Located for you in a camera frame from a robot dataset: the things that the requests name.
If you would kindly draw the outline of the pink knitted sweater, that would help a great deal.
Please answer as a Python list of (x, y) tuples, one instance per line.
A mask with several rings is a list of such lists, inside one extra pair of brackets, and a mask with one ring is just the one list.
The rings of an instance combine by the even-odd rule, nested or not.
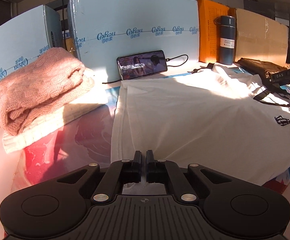
[(16, 136), (34, 119), (87, 93), (94, 86), (88, 71), (65, 49), (47, 50), (0, 80), (0, 127)]

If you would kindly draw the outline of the cream knitted sweater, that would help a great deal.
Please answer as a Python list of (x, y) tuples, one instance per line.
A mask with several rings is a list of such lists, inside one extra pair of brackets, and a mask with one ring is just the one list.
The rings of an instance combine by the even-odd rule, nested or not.
[(93, 71), (87, 68), (84, 77), (94, 81), (94, 85), (88, 87), (87, 92), (53, 112), (34, 119), (19, 135), (11, 136), (4, 133), (2, 145), (5, 152), (9, 154), (20, 151), (71, 121), (108, 103), (105, 89)]

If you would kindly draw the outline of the white t-shirt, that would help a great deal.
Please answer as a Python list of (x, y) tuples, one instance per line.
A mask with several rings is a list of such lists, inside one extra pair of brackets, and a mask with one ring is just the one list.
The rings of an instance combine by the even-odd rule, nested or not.
[(290, 167), (290, 107), (265, 102), (258, 75), (216, 65), (195, 74), (123, 81), (111, 159), (152, 150), (185, 167), (197, 163), (263, 185)]

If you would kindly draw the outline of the black smartphone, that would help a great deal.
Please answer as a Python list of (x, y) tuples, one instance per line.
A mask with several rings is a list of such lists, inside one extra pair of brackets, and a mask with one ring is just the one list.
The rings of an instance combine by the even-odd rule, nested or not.
[(168, 70), (162, 50), (118, 57), (117, 65), (122, 80), (137, 79)]

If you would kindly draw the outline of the dark blue vacuum bottle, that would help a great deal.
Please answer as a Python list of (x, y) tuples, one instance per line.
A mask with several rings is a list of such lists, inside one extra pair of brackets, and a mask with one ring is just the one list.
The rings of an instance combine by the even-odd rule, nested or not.
[(233, 64), (236, 22), (232, 16), (219, 16), (214, 22), (220, 26), (218, 62), (225, 65)]

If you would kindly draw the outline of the orange cardboard box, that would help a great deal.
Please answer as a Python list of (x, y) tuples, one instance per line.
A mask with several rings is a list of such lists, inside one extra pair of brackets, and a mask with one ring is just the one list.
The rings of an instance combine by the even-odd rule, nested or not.
[(218, 62), (220, 26), (214, 20), (219, 16), (231, 16), (226, 5), (198, 0), (199, 13), (199, 61), (204, 63)]

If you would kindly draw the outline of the brown cardboard box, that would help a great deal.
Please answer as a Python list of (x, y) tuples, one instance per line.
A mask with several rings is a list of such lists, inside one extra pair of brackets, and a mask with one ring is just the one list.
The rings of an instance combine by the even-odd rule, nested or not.
[(271, 18), (235, 9), (235, 61), (241, 58), (284, 66), (288, 50), (288, 27)]

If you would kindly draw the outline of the light blue carton box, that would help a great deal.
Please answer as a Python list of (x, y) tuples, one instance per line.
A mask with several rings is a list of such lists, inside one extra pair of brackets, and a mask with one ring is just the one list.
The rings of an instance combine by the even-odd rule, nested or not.
[(78, 59), (101, 82), (120, 78), (119, 57), (161, 50), (198, 61), (195, 0), (69, 0), (67, 14)]

